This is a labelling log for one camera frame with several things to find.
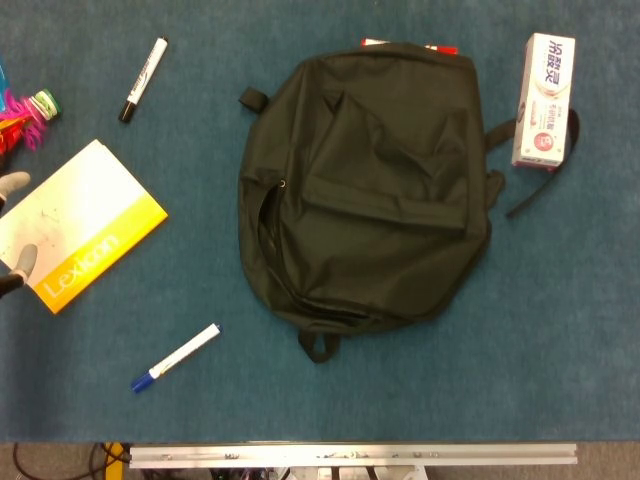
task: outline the black marker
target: black marker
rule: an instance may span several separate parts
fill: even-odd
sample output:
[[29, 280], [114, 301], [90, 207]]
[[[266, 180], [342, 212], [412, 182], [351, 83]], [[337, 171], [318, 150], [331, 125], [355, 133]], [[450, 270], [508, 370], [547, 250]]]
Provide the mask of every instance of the black marker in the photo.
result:
[[134, 110], [136, 109], [136, 105], [140, 101], [140, 97], [144, 92], [144, 89], [147, 87], [149, 80], [151, 80], [151, 75], [155, 71], [164, 51], [167, 49], [169, 45], [169, 40], [167, 37], [162, 37], [156, 40], [156, 44], [153, 46], [151, 53], [149, 54], [149, 58], [142, 67], [142, 71], [140, 75], [138, 75], [138, 79], [136, 83], [133, 84], [133, 88], [131, 89], [131, 93], [127, 97], [127, 103], [122, 107], [122, 111], [120, 112], [120, 116], [118, 120], [124, 123], [129, 123], [131, 120], [131, 116], [133, 115]]

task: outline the black marker cap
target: black marker cap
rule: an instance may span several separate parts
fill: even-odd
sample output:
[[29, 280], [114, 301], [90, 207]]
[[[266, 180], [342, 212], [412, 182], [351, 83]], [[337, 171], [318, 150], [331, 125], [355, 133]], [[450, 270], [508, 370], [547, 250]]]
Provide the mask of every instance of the black marker cap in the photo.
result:
[[124, 123], [129, 123], [135, 109], [136, 109], [135, 103], [133, 102], [125, 103], [124, 107], [122, 107], [122, 111], [120, 112], [120, 116], [118, 117], [118, 120]]

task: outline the floor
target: floor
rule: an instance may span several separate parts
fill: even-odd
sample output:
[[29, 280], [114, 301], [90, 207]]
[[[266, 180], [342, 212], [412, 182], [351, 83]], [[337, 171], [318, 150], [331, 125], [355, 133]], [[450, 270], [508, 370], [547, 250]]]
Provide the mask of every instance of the floor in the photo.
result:
[[[0, 479], [24, 479], [13, 467], [12, 445], [0, 445]], [[64, 479], [88, 469], [91, 446], [24, 445], [20, 462], [42, 480]], [[585, 443], [578, 447], [577, 466], [547, 467], [446, 467], [428, 469], [430, 480], [637, 480], [640, 471], [640, 443]], [[127, 480], [142, 479], [137, 471], [126, 471]], [[207, 471], [177, 473], [176, 478], [210, 479]]]

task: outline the yellow notebook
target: yellow notebook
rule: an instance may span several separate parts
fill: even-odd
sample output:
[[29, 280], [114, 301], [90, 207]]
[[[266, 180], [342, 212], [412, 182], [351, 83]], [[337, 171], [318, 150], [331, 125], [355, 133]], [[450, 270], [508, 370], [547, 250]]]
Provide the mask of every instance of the yellow notebook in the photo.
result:
[[0, 259], [38, 246], [28, 285], [53, 313], [153, 230], [167, 213], [98, 140], [0, 218]]

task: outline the blue carpet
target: blue carpet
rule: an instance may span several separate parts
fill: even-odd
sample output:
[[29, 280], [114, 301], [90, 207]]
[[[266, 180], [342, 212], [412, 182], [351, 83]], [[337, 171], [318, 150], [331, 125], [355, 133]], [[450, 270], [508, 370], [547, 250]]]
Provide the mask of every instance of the blue carpet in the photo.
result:
[[[242, 273], [236, 183], [254, 116], [236, 99], [364, 36], [457, 45], [489, 128], [515, 115], [533, 32], [577, 38], [570, 165], [507, 222], [544, 175], [511, 168], [511, 145], [493, 153], [508, 180], [493, 241], [447, 312], [312, 364]], [[123, 125], [161, 35], [169, 49]], [[0, 441], [640, 439], [637, 2], [23, 0], [0, 4], [0, 38], [14, 92], [47, 87], [64, 110], [12, 168], [37, 185], [99, 138], [169, 212], [60, 315], [28, 289], [2, 300]], [[214, 344], [129, 391], [212, 321]]]

